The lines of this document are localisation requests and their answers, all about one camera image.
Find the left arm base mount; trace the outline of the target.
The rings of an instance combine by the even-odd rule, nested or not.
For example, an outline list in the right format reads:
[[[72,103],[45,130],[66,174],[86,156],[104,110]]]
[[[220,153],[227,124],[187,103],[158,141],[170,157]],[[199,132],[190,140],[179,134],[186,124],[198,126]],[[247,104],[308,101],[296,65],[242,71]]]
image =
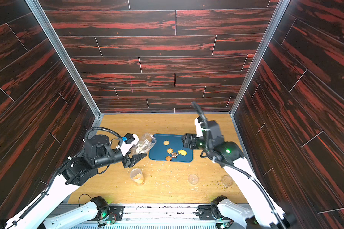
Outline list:
[[[101,197],[95,197],[91,199],[97,207],[97,214],[95,219],[102,224],[115,224],[117,221],[121,221],[124,213],[124,206],[122,205],[110,205],[107,201]]]

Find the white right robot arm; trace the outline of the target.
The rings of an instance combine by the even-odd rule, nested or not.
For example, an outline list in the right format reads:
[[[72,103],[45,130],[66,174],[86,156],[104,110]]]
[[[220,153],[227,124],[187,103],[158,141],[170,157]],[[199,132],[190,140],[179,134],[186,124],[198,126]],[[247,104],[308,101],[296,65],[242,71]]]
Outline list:
[[[211,202],[211,212],[215,219],[228,218],[244,229],[290,229],[296,218],[272,199],[258,181],[248,159],[235,142],[225,141],[219,124],[209,121],[196,102],[192,107],[198,114],[195,119],[196,134],[185,134],[182,143],[185,148],[200,149],[201,158],[208,158],[233,179],[248,201],[247,209],[233,203],[225,196]]]

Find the clear round jar lid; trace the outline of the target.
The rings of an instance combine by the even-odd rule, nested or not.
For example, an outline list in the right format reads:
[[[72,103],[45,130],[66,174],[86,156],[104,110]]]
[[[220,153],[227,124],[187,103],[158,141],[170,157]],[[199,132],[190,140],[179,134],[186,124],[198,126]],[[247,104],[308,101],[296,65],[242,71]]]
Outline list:
[[[229,175],[224,175],[222,178],[221,178],[221,182],[222,182],[222,185],[225,187],[225,188],[228,188],[228,187],[231,187],[233,185],[233,179],[231,176]]]

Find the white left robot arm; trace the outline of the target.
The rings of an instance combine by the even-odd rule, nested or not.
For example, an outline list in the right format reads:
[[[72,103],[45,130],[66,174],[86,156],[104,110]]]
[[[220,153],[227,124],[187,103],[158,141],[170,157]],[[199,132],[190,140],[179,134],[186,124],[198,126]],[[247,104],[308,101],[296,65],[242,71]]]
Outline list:
[[[109,205],[102,197],[56,217],[50,217],[57,206],[90,178],[100,175],[99,168],[122,163],[131,168],[147,155],[130,155],[137,145],[136,134],[121,136],[104,127],[93,127],[84,136],[84,146],[67,159],[52,175],[47,187],[22,211],[7,220],[3,229],[69,229],[82,222],[109,219]]]

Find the clear plastic jar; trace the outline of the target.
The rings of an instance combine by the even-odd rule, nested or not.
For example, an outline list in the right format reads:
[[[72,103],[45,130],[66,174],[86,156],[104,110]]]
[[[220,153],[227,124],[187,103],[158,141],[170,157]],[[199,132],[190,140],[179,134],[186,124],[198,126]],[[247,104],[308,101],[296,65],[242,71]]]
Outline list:
[[[157,140],[154,135],[145,133],[138,143],[131,148],[132,155],[147,154],[150,149],[156,144]]]

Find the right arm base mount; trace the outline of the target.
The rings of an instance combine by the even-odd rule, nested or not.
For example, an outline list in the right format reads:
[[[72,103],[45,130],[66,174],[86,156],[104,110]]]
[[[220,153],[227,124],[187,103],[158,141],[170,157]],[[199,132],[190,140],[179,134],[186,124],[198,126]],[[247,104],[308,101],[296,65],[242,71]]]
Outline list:
[[[195,211],[195,215],[199,218],[200,221],[207,220],[223,220],[224,222],[216,223],[217,229],[229,229],[233,224],[234,220],[224,217],[218,210],[218,204],[226,200],[226,196],[218,196],[210,205],[199,205],[198,209]]]

